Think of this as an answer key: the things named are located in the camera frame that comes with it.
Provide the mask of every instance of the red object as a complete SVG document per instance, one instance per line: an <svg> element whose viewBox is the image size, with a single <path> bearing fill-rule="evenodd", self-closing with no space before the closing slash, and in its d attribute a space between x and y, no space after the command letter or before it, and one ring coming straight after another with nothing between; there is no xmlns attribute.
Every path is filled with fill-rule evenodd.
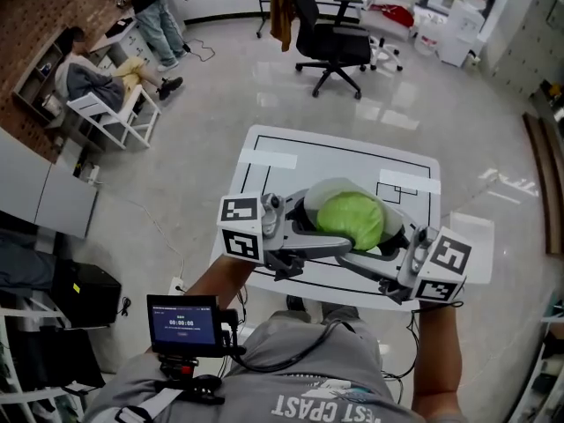
<svg viewBox="0 0 564 423"><path fill-rule="evenodd" d="M411 28L415 22L413 15L408 10L396 4L372 4L370 5L370 10L380 11L388 19L408 28Z"/></svg>

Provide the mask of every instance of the tiled floor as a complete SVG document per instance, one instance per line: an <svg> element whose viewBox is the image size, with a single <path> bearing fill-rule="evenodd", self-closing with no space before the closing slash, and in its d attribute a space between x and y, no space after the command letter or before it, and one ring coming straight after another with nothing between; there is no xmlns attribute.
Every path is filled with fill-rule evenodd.
<svg viewBox="0 0 564 423"><path fill-rule="evenodd" d="M561 272L560 263L544 254L538 186L523 191L537 181L521 121L527 104L497 92L478 74L419 56L407 46L401 74L351 68L362 87L361 101L334 78L314 99L320 71L296 74L300 54L294 48L281 53L266 30L258 40L256 25L250 19L190 27L187 38L203 40L217 55L206 63L188 56L174 71L186 85L163 106L151 149L131 140L127 152L108 153L99 161L106 185L88 238L74 246L75 258L108 270L133 301L127 318L92 334L103 369L115 370L149 345L145 295L166 293L181 268L180 257L145 211L125 199L144 205L159 221L185 258L182 277L191 284L208 264L219 199L228 190L247 130L259 123L434 157L442 169L442 223L448 224L453 210L494 221L492 283L468 287L458 310L464 355L460 400L471 421L502 421L531 363L538 319ZM196 41L190 45L203 57L210 53ZM500 174L507 179L500 180ZM283 306L284 296L249 289L250 323ZM409 316L360 312L390 346L386 370L405 371L415 354L404 328ZM390 387L397 392L396 384ZM407 383L407 405L411 389Z"/></svg>

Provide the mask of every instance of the white table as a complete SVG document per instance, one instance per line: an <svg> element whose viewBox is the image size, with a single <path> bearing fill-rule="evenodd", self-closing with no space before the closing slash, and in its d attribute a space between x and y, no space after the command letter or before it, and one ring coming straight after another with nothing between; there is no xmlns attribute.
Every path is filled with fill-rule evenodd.
<svg viewBox="0 0 564 423"><path fill-rule="evenodd" d="M243 149L296 155L296 167L238 163L228 194L260 191L288 196L324 179L346 177L408 213L417 224L440 228L440 195L378 182L381 169L439 181L439 163L434 159L351 139L261 125L250 128ZM211 259L220 252L216 239ZM377 282L338 266L333 258L306 262L302 275L279 282L274 282L273 271L257 268L248 285L357 307L405 311L418 308L416 301L398 306L382 296Z"/></svg>

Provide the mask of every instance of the display screen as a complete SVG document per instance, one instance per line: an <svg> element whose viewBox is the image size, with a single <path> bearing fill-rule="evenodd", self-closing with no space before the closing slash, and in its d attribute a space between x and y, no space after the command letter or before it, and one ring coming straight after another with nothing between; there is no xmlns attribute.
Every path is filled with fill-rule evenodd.
<svg viewBox="0 0 564 423"><path fill-rule="evenodd" d="M153 306L155 342L215 345L212 308Z"/></svg>

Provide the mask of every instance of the green cabbage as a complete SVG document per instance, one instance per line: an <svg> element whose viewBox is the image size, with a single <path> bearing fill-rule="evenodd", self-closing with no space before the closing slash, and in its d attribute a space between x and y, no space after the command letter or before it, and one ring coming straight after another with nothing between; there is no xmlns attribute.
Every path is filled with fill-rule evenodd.
<svg viewBox="0 0 564 423"><path fill-rule="evenodd" d="M384 213L378 202L358 192L343 192L328 199L317 213L317 230L351 237L357 250L370 250L380 242Z"/></svg>

